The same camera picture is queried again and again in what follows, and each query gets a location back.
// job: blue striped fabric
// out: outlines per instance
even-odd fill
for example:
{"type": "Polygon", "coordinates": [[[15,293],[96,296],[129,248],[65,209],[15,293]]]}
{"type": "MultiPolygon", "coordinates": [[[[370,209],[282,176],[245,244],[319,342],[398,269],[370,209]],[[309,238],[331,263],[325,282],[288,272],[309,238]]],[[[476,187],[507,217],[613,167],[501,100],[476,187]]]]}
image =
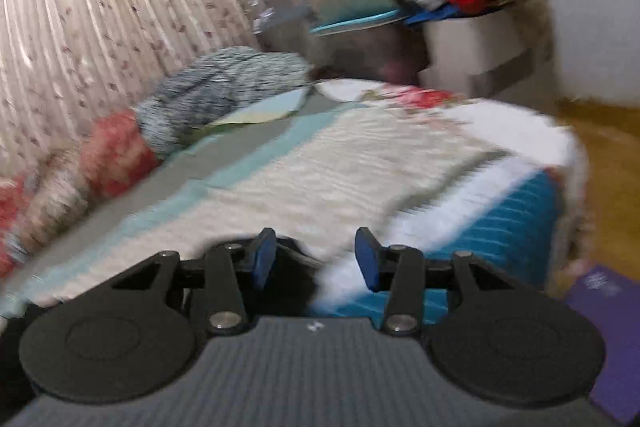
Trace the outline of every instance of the blue striped fabric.
{"type": "MultiPolygon", "coordinates": [[[[426,252],[425,256],[449,259],[456,250],[473,251],[511,275],[542,288],[559,211],[556,185],[546,172],[540,171],[464,230],[455,241],[437,251],[426,252]]],[[[325,315],[370,317],[379,326],[386,296],[386,292],[368,293],[325,315]]],[[[446,313],[446,292],[426,291],[424,322],[437,322],[446,313]]]]}

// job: teal fabric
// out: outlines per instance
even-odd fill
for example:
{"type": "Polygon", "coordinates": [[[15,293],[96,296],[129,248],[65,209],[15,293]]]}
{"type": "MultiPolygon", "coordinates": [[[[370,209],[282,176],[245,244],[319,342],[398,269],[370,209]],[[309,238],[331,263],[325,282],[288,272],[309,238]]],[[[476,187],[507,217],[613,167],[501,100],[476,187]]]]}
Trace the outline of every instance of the teal fabric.
{"type": "MultiPolygon", "coordinates": [[[[81,255],[68,263],[49,269],[41,279],[31,277],[18,291],[13,291],[11,295],[6,295],[0,299],[0,316],[21,315],[24,309],[24,302],[31,301],[36,295],[50,291],[55,286],[90,269],[97,259],[103,257],[106,252],[123,239],[134,237],[142,232],[152,230],[162,225],[162,223],[175,219],[181,213],[198,204],[206,196],[208,188],[229,188],[247,179],[267,163],[286,155],[295,147],[310,140],[315,133],[329,126],[343,111],[358,106],[359,104],[357,103],[345,103],[327,112],[295,118],[286,132],[267,142],[253,153],[208,178],[190,180],[171,198],[124,219],[116,230],[101,238],[93,248],[84,250],[81,255]]],[[[215,141],[218,138],[219,136],[206,137],[180,154],[193,154],[193,150],[201,147],[203,143],[215,141]]],[[[175,161],[175,159],[170,159],[165,165],[170,165],[172,161],[175,161]]]]}

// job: curtain fold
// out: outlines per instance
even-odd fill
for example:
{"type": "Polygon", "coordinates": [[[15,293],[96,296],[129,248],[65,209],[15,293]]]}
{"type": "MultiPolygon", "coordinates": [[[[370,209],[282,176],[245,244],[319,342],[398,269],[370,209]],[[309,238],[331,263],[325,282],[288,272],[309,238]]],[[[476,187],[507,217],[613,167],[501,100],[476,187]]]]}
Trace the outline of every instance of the curtain fold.
{"type": "Polygon", "coordinates": [[[254,45],[246,14],[246,0],[0,0],[0,176],[198,55],[254,45]]]}

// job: white logo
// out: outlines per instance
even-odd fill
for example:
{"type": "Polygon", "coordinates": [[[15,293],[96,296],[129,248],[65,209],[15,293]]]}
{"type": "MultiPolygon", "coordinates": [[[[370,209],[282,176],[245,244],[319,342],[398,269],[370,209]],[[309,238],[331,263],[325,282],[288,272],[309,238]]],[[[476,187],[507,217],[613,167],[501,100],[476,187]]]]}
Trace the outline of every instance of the white logo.
{"type": "Polygon", "coordinates": [[[312,333],[316,333],[316,331],[324,328],[324,324],[322,322],[315,321],[313,324],[307,324],[306,329],[311,331],[312,333]]]}

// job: gray ribbed surface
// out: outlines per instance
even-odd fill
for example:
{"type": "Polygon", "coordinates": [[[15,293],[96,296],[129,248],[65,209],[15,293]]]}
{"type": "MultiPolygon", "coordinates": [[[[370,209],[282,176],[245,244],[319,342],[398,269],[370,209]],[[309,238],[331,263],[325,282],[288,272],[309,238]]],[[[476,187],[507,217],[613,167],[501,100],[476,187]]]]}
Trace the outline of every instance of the gray ribbed surface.
{"type": "Polygon", "coordinates": [[[143,399],[92,407],[41,397],[9,427],[602,427],[586,401],[556,421],[483,403],[431,366],[417,342],[369,319],[265,317],[249,333],[209,343],[180,380],[143,399]]]}

